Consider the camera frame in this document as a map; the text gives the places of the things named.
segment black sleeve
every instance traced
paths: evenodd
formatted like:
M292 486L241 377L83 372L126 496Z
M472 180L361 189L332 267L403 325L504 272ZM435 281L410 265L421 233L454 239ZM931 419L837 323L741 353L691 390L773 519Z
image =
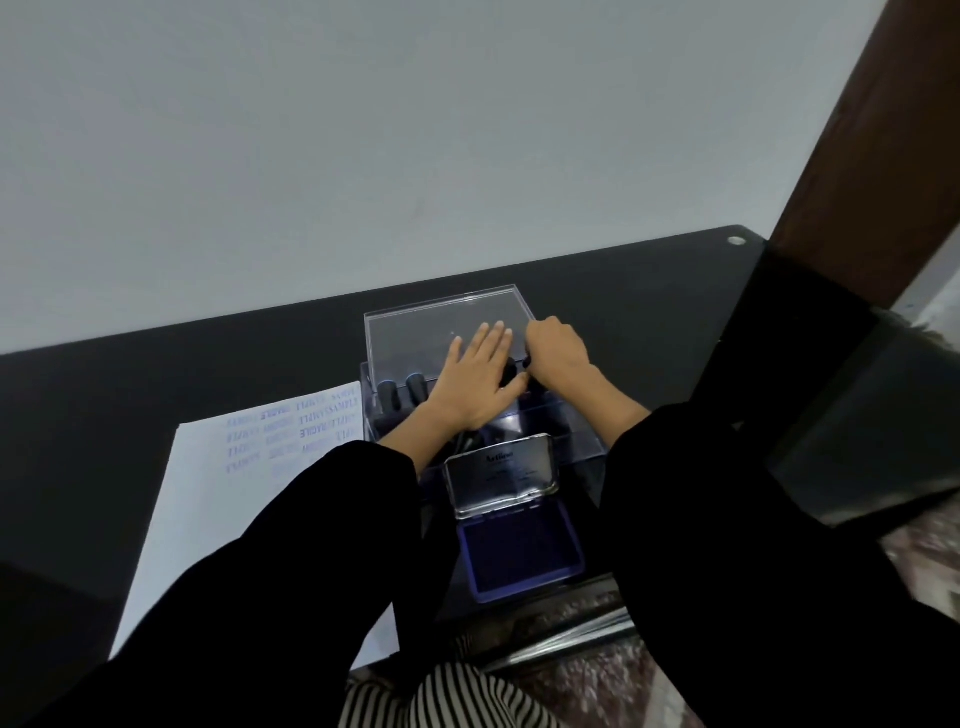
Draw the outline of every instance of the black sleeve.
M360 645L414 562L417 488L405 455L336 448L36 723L336 725Z
M802 512L693 405L617 441L601 519L640 636L707 726L955 710L960 625L914 601L877 544Z

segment acrylic lid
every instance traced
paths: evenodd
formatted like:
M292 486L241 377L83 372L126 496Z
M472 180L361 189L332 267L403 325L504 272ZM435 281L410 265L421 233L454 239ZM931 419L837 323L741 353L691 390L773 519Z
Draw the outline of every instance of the acrylic lid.
M483 323L502 321L514 330L510 356L526 356L527 323L533 314L515 285L490 288L364 314L367 361L373 385L397 384L411 374L440 376L454 336L469 341Z

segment brown wooden pillar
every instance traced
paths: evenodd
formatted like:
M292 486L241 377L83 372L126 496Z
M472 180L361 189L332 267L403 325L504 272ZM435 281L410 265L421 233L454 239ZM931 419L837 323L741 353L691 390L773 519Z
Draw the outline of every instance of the brown wooden pillar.
M771 246L889 307L958 222L960 0L889 0Z

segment white paper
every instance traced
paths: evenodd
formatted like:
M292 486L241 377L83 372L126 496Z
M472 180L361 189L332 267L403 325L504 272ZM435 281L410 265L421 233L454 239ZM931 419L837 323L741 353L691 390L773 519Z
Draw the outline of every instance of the white paper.
M297 475L363 439L360 382L181 425L110 657L187 569L239 538ZM399 650L391 605L353 667Z

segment black desk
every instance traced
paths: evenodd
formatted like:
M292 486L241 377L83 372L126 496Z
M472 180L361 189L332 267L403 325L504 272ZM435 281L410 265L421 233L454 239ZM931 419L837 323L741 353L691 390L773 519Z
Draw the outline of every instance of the black desk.
M106 658L177 425L357 379L365 312L515 283L656 407L693 393L762 250L723 228L0 357L0 690L43 704Z

